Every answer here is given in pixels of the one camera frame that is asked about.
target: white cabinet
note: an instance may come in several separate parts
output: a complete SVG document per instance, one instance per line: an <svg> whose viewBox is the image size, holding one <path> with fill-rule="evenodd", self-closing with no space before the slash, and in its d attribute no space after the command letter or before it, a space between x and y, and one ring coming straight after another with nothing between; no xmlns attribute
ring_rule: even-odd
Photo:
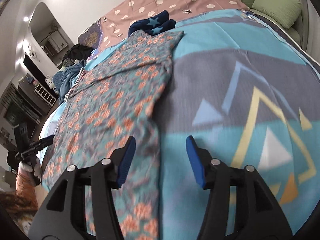
<svg viewBox="0 0 320 240"><path fill-rule="evenodd" d="M63 39L61 34L58 31L55 31L48 37L48 41L52 45L52 47L55 49L57 53L62 51L66 46L68 46L68 43Z"/></svg>

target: orange sleeve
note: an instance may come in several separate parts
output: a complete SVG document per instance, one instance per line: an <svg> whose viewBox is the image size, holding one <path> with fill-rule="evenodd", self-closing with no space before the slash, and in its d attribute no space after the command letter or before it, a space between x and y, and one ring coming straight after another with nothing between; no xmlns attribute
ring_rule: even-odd
<svg viewBox="0 0 320 240"><path fill-rule="evenodd" d="M36 192L31 178L29 176L29 172L18 169L16 194L17 196L23 197L26 200L31 201L31 207L38 209Z"/></svg>

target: blue star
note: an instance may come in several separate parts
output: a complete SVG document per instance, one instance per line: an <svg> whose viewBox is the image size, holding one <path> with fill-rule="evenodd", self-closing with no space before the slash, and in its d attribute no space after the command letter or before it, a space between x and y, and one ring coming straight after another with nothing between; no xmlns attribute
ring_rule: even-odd
<svg viewBox="0 0 320 240"><path fill-rule="evenodd" d="M151 30L152 31L152 35L159 34L162 29L163 29L162 27L156 27L156 28L152 29Z"/></svg>
<svg viewBox="0 0 320 240"><path fill-rule="evenodd" d="M156 27L156 25L160 24L160 22L158 22L158 17L156 19L149 18L148 20L150 22L147 25L152 25L152 27Z"/></svg>

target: metal screw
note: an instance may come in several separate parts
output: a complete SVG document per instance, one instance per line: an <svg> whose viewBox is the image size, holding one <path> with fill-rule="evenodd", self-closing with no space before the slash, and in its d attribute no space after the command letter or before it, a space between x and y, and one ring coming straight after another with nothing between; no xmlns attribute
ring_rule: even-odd
<svg viewBox="0 0 320 240"><path fill-rule="evenodd" d="M221 162L220 162L220 160L218 160L218 159L212 159L211 160L211 164L212 165L219 165Z"/></svg>
<svg viewBox="0 0 320 240"><path fill-rule="evenodd" d="M67 167L67 171L74 171L75 169L76 169L76 166L74 166L74 165L69 165Z"/></svg>
<svg viewBox="0 0 320 240"><path fill-rule="evenodd" d="M249 172L253 172L253 171L255 170L255 168L254 168L252 165L246 166L245 169L246 169L247 171L249 171Z"/></svg>
<svg viewBox="0 0 320 240"><path fill-rule="evenodd" d="M105 158L101 161L102 165L108 165L111 163L111 160L109 158Z"/></svg>

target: dark patterned cushion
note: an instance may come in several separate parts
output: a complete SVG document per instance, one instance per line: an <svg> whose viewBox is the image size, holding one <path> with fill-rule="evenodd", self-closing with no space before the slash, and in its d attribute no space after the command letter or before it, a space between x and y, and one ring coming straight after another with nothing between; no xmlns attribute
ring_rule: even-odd
<svg viewBox="0 0 320 240"><path fill-rule="evenodd" d="M96 49L99 46L101 33L99 19L78 37L78 43Z"/></svg>

